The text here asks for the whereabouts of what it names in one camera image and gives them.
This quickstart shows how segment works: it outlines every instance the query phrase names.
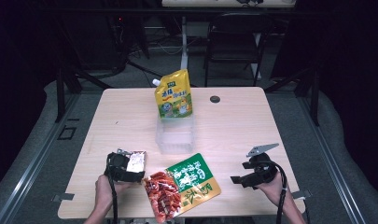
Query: clear plastic box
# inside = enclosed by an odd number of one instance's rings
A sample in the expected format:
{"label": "clear plastic box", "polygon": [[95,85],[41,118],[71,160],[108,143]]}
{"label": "clear plastic box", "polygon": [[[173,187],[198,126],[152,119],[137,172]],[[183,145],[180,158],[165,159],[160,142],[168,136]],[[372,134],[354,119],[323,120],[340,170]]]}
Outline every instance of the clear plastic box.
{"label": "clear plastic box", "polygon": [[156,143],[162,154],[185,154],[194,149],[194,115],[157,120]]}

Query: black curtain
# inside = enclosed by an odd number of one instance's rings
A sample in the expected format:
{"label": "black curtain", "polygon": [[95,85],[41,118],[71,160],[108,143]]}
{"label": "black curtain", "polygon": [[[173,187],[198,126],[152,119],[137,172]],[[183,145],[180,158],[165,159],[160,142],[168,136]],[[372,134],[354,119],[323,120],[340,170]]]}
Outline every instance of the black curtain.
{"label": "black curtain", "polygon": [[41,114],[44,87],[55,79],[58,52],[43,22],[25,1],[0,1],[0,181]]}
{"label": "black curtain", "polygon": [[[350,155],[378,190],[378,1],[299,0],[296,10],[335,13],[331,22],[338,25],[338,44],[323,62],[320,90],[341,117]],[[292,21],[272,77],[292,76],[309,66],[330,25]]]}

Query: human hand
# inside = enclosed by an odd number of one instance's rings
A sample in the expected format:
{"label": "human hand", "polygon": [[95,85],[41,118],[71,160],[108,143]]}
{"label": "human hand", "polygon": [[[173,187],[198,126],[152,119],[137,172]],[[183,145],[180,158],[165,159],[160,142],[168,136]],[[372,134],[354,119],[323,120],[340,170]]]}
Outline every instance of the human hand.
{"label": "human hand", "polygon": [[[132,183],[118,182],[114,184],[116,194],[119,196],[124,190],[130,187]],[[95,206],[87,218],[89,223],[102,223],[107,212],[110,210],[113,202],[112,188],[110,187],[107,176],[100,175],[95,182]]]}
{"label": "human hand", "polygon": [[[282,191],[282,176],[281,173],[278,172],[275,175],[275,178],[270,183],[262,183],[259,185],[256,185],[256,188],[260,189],[265,193],[267,198],[276,206],[279,204],[279,199],[281,197],[281,191]],[[304,218],[302,217],[302,214],[299,210],[299,208],[296,206],[293,200],[293,196],[291,195],[290,189],[287,184],[287,192],[285,197],[285,202],[283,206],[283,212],[285,216],[288,219],[289,223],[294,224],[303,224],[305,223]]]}

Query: food package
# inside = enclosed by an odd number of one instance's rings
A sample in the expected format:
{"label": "food package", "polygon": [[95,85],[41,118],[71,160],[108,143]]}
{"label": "food package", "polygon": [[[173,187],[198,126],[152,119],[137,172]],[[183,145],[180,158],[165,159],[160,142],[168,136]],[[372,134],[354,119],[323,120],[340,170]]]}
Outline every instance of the food package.
{"label": "food package", "polygon": [[128,172],[144,172],[146,164],[146,152],[145,151],[133,151],[133,154],[130,156],[130,161],[127,165]]}
{"label": "food package", "polygon": [[160,118],[184,118],[192,114],[189,72],[182,69],[164,76],[157,85],[155,97]]}
{"label": "food package", "polygon": [[143,179],[159,223],[171,220],[220,194],[220,186],[200,153]]}

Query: black chair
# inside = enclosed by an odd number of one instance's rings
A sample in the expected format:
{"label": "black chair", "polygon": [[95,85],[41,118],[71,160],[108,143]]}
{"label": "black chair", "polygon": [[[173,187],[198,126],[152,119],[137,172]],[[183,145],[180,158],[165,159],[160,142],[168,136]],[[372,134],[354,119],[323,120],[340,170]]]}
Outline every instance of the black chair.
{"label": "black chair", "polygon": [[253,86],[259,76],[259,68],[266,37],[273,29],[273,19],[254,13],[225,13],[214,17],[209,23],[207,48],[203,68],[207,87],[209,63],[251,63],[258,65],[252,76]]}

